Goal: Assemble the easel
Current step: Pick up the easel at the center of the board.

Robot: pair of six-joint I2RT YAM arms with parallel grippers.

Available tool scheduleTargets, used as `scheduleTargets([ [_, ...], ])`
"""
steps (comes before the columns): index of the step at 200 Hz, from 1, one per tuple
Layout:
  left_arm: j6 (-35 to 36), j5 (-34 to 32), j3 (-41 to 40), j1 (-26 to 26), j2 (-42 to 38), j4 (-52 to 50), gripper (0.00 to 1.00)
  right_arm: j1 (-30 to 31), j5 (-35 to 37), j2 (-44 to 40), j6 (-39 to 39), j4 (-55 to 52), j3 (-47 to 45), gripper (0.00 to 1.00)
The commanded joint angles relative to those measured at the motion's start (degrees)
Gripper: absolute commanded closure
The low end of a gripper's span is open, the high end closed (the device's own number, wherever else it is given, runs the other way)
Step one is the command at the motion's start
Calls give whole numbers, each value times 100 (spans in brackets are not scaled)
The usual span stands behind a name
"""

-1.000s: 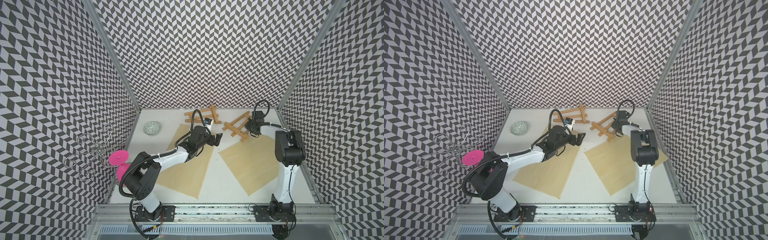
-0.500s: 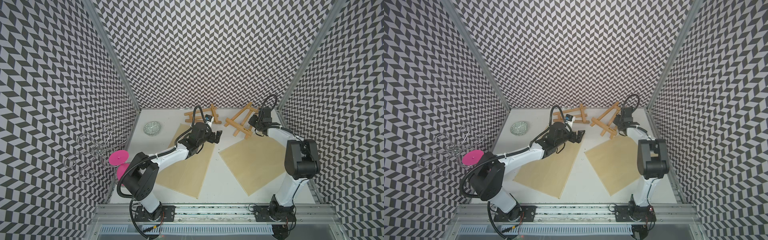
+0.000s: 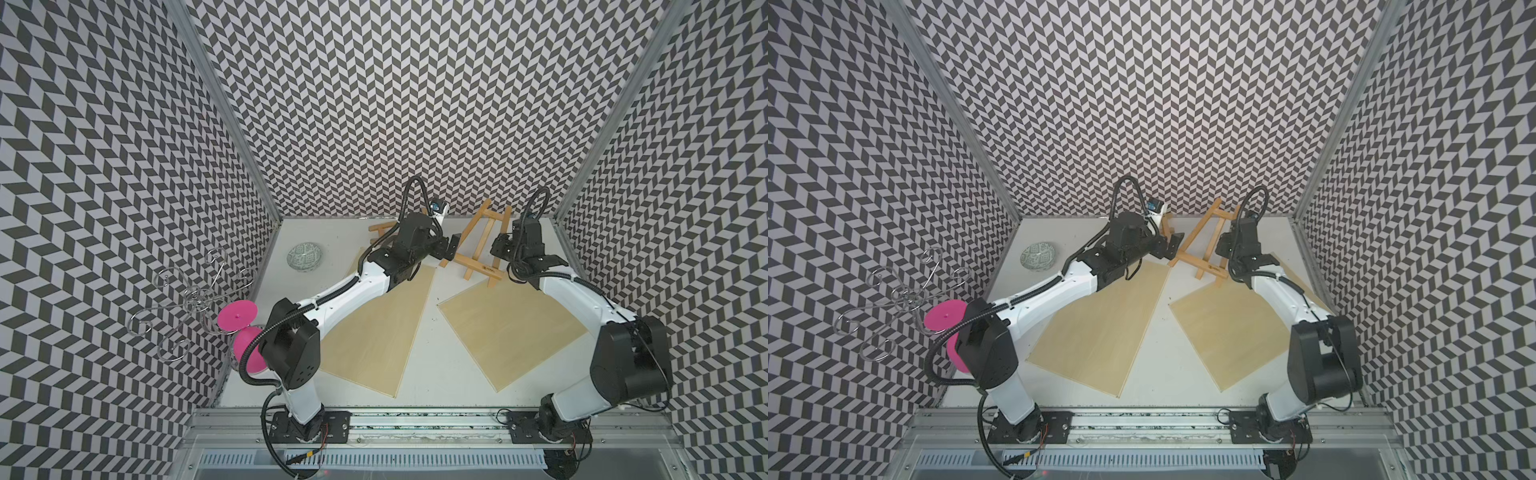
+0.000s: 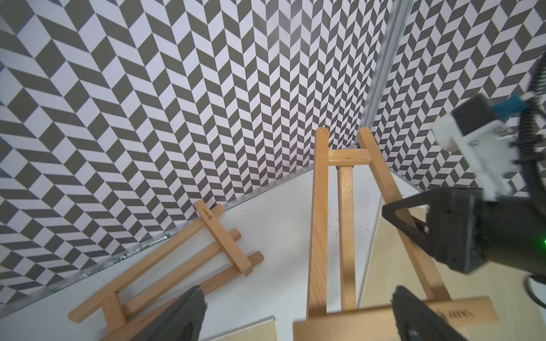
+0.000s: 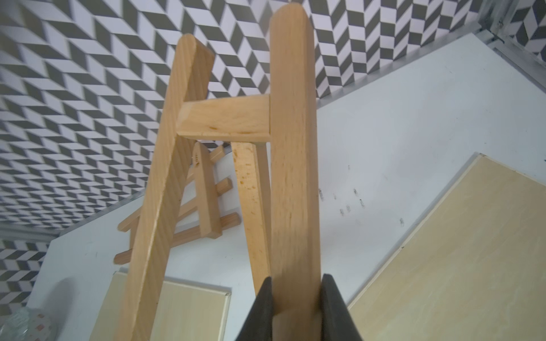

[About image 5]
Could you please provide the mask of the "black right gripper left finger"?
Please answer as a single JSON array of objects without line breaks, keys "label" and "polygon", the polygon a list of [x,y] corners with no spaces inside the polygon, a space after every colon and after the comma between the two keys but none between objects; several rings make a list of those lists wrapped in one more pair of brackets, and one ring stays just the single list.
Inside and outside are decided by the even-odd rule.
[{"label": "black right gripper left finger", "polygon": [[272,339],[272,278],[267,277],[241,328],[236,341],[270,341]]}]

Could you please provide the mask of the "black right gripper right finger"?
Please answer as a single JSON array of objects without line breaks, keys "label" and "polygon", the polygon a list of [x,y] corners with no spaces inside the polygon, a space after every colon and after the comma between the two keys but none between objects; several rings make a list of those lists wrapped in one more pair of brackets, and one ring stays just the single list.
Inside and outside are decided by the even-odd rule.
[{"label": "black right gripper right finger", "polygon": [[324,274],[321,281],[321,312],[323,341],[363,340],[331,274]]}]

